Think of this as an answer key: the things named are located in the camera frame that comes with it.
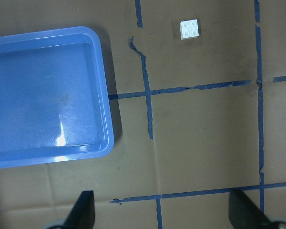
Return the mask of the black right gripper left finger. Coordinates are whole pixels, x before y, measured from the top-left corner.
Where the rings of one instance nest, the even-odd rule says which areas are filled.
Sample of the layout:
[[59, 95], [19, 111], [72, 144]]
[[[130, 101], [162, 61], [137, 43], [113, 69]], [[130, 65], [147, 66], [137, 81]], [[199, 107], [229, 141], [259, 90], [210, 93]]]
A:
[[92, 190], [83, 191], [64, 221], [63, 229], [92, 229], [95, 224], [95, 203]]

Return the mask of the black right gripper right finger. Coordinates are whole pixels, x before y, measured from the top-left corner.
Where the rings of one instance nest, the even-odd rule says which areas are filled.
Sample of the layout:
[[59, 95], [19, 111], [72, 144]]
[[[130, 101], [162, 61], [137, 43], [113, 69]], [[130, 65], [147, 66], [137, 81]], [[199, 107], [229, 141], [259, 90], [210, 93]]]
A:
[[278, 222], [271, 222], [255, 203], [240, 189], [229, 193], [229, 221], [234, 229], [278, 229]]

